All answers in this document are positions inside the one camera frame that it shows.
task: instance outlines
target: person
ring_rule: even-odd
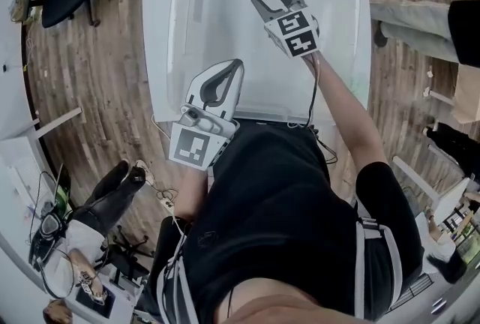
[[[480,181],[480,144],[474,139],[438,120],[433,126],[424,128],[422,133],[447,155],[452,156],[465,176],[473,177],[475,182]]]
[[[357,196],[393,233],[405,290],[422,269],[413,213],[372,119],[319,52],[314,58],[305,63],[352,155]],[[182,238],[200,323],[364,323],[352,317],[359,216],[331,189],[313,128],[239,122],[209,192],[206,173],[187,169],[175,217],[161,224],[142,308],[164,322],[159,277]],[[392,303],[392,258],[384,238],[365,246],[364,317],[377,320]]]
[[[43,320],[46,324],[71,324],[72,311],[63,298],[52,300],[43,310]]]
[[[396,38],[427,56],[480,68],[479,11],[480,0],[370,0],[371,18],[378,20],[373,41],[384,47]]]
[[[91,297],[100,304],[104,302],[104,287],[93,266],[103,255],[101,245],[130,207],[136,192],[146,182],[153,185],[155,181],[144,161],[138,160],[130,172],[129,166],[128,160],[120,161],[100,180],[85,204],[71,214],[64,238],[43,266],[43,283],[57,297],[43,311],[44,319],[71,322],[62,298],[70,294],[80,278],[88,278]]]
[[[465,192],[463,198],[469,203],[469,210],[476,214],[480,208],[480,194],[473,192]]]
[[[425,249],[422,271],[428,274],[439,272],[445,281],[455,284],[467,271],[467,265],[458,253],[457,246],[447,232],[442,232],[428,208],[415,219]]]

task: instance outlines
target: backpack strap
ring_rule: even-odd
[[[355,317],[365,316],[365,240],[385,238],[390,253],[391,267],[394,276],[394,289],[390,306],[400,297],[402,289],[402,264],[395,238],[390,228],[378,224],[375,219],[363,217],[356,224],[357,253],[355,261]]]

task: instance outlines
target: clear plastic panel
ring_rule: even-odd
[[[282,8],[280,0],[263,0]],[[320,49],[350,81],[356,54],[359,0],[305,0],[320,28]],[[168,99],[174,109],[185,102],[191,80],[211,65],[243,60],[244,84],[238,117],[304,122],[313,78],[299,58],[288,59],[268,39],[250,0],[173,0],[169,23]],[[316,122],[331,120],[320,92]]]

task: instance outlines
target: extension cord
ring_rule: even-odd
[[[174,216],[174,214],[173,214],[173,207],[174,207],[173,202],[171,202],[170,200],[165,198],[165,199],[160,200],[160,203],[172,216]]]

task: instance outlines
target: black t-shirt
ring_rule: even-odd
[[[324,307],[353,315],[359,218],[330,188],[310,130],[241,121],[214,177],[183,247],[201,323],[212,323],[227,293],[251,278],[283,281]],[[372,217],[391,228],[406,289],[419,276],[423,251],[401,188],[388,165],[373,163],[358,175],[356,190]],[[389,307],[393,275],[385,242],[369,246],[365,316],[375,320]]]
[[[480,68],[480,0],[453,1],[448,10],[448,27],[461,64]]]

